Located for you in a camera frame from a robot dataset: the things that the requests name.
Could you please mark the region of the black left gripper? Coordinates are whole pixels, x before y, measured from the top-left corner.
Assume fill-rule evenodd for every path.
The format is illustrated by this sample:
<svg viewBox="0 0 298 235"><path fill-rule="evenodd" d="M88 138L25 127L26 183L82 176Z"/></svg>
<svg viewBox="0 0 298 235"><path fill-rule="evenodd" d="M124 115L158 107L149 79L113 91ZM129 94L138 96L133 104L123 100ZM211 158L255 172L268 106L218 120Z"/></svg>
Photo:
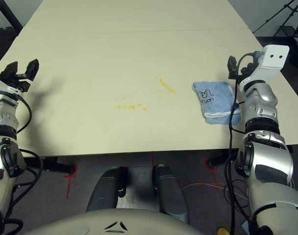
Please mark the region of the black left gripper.
<svg viewBox="0 0 298 235"><path fill-rule="evenodd" d="M16 74L17 69L18 62L8 64L4 71L0 73L0 80L22 93L27 92L30 87L30 83L27 80L34 80L39 70L39 61L38 59L30 61L24 74Z"/></svg>

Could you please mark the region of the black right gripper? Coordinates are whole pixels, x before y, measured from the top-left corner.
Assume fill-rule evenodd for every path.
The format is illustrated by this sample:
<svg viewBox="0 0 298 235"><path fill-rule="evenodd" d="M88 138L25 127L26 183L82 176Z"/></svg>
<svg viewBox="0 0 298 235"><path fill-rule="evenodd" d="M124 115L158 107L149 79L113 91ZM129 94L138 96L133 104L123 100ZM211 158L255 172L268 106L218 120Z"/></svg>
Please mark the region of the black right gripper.
<svg viewBox="0 0 298 235"><path fill-rule="evenodd" d="M236 58L232 55L229 56L228 58L227 68L228 68L228 79L236 79L237 61L236 61ZM255 63L248 63L246 67L243 67L240 70L240 74L238 75L238 80L246 79L254 72L255 69L256 69Z"/></svg>

